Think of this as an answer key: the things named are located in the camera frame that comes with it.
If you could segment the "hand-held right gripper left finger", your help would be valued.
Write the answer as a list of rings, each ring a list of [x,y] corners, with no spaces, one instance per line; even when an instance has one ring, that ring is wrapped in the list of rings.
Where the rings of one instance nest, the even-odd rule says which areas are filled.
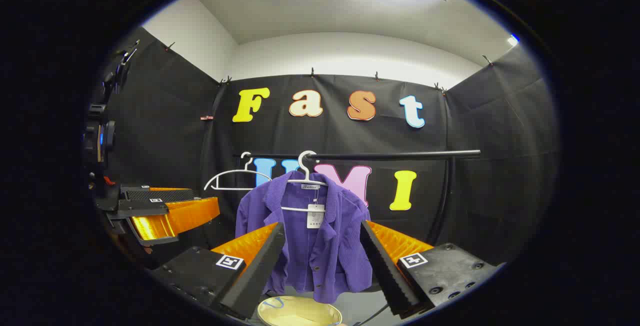
[[[247,320],[265,292],[285,241],[284,224],[275,222],[212,250],[188,248],[150,275],[199,308]]]

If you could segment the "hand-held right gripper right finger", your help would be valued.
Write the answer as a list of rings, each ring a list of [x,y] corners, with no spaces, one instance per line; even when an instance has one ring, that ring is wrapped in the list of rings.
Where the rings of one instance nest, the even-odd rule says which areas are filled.
[[[503,269],[452,242],[432,246],[369,220],[359,238],[391,313],[401,318],[441,308]]]

